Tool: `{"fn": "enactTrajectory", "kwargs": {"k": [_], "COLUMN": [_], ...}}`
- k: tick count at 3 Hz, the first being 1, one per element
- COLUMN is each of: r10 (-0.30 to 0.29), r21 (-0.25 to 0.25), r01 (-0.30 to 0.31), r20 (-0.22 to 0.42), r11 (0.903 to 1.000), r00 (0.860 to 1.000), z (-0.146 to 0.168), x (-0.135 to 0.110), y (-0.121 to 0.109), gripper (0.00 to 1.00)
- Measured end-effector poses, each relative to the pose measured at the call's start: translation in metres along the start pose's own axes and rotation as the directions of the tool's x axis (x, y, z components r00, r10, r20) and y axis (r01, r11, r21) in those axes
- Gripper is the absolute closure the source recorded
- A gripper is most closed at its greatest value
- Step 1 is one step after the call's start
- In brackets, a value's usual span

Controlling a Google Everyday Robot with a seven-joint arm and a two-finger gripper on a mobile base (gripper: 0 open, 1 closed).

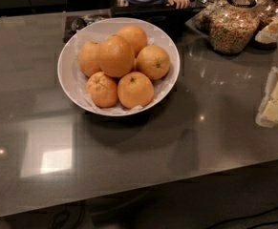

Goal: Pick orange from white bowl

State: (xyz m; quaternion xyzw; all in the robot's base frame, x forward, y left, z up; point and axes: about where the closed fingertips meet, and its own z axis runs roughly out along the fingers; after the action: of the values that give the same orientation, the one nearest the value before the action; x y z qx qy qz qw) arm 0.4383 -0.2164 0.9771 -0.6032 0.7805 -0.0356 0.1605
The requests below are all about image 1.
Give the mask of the person's left hand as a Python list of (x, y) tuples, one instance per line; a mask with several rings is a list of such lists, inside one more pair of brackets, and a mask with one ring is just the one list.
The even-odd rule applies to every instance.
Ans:
[(168, 4), (176, 9), (185, 9), (189, 6), (190, 0), (168, 0)]

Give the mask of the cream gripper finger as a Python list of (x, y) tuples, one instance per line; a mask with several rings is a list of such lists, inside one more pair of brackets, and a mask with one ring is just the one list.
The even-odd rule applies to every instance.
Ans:
[(278, 68), (272, 67), (265, 88), (265, 95), (255, 117), (255, 122), (267, 128), (278, 125)]

